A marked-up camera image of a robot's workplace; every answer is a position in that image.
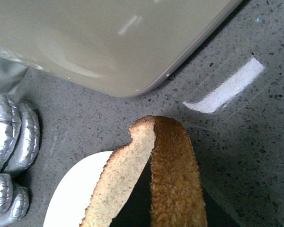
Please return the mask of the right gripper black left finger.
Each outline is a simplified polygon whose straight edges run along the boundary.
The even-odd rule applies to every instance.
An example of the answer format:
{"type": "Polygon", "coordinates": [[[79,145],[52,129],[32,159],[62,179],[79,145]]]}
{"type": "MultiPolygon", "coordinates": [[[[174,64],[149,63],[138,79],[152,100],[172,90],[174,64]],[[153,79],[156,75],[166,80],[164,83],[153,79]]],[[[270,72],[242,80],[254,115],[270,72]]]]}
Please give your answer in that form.
{"type": "Polygon", "coordinates": [[[112,227],[151,225],[151,161],[148,160],[129,199],[111,222],[112,227]]]}

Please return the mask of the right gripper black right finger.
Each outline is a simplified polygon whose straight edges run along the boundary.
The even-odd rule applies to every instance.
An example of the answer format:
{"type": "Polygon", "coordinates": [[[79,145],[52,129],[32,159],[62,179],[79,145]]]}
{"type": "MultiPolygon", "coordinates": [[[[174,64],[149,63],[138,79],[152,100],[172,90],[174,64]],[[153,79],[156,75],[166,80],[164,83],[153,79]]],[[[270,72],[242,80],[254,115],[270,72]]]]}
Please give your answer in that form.
{"type": "Polygon", "coordinates": [[[203,194],[209,227],[239,227],[239,224],[213,200],[205,189],[203,194]]]}

